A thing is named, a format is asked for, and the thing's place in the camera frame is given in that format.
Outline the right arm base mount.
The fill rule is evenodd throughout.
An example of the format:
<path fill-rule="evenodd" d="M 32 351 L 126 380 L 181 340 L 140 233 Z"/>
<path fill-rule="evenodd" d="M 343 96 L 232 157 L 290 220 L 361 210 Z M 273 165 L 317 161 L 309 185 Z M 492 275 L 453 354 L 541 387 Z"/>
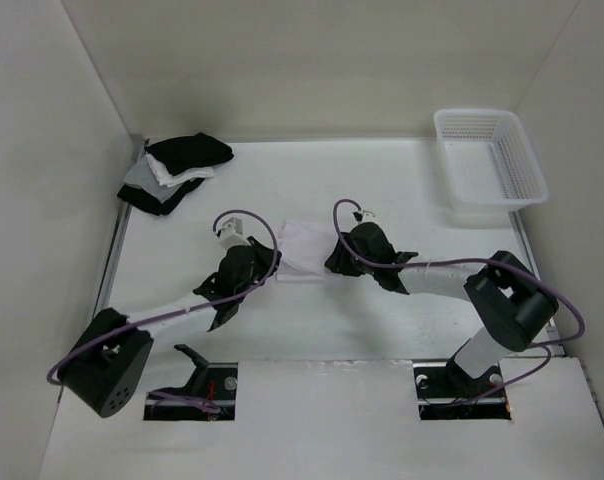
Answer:
<path fill-rule="evenodd" d="M 413 364 L 419 417 L 423 421 L 510 420 L 504 389 L 481 395 L 501 383 L 502 371 L 494 365 L 478 379 L 455 384 L 444 362 Z"/>

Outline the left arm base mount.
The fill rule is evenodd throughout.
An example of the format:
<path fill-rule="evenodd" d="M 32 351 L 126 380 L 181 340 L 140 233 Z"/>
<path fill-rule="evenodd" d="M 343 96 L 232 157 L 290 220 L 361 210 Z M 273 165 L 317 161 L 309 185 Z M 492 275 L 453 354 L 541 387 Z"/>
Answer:
<path fill-rule="evenodd" d="M 238 390 L 237 363 L 209 362 L 186 344 L 174 349 L 193 366 L 190 377 L 180 386 L 167 386 L 146 395 L 145 421 L 234 421 Z"/>

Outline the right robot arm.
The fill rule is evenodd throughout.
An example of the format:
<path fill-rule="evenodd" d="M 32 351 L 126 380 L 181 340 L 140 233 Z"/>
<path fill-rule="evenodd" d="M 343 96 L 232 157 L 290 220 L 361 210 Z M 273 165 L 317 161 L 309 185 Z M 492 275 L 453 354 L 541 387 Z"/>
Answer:
<path fill-rule="evenodd" d="M 477 271 L 468 264 L 439 266 L 416 252 L 396 250 L 373 222 L 342 232 L 324 266 L 342 276 L 370 275 L 393 293 L 470 302 L 482 328 L 450 357 L 445 373 L 448 388 L 461 396 L 477 389 L 500 360 L 526 350 L 559 307 L 508 251 L 496 252 Z"/>

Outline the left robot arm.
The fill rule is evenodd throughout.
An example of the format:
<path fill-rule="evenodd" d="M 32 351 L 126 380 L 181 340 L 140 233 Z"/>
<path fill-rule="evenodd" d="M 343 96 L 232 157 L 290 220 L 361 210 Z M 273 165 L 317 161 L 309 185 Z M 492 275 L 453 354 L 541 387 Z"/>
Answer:
<path fill-rule="evenodd" d="M 49 379 L 73 392 L 94 413 L 109 418 L 135 393 L 160 333 L 204 320 L 209 333 L 227 324 L 248 293 L 279 267 L 281 253 L 253 237 L 226 250 L 218 270 L 185 298 L 154 310 L 125 314 L 99 311 Z"/>

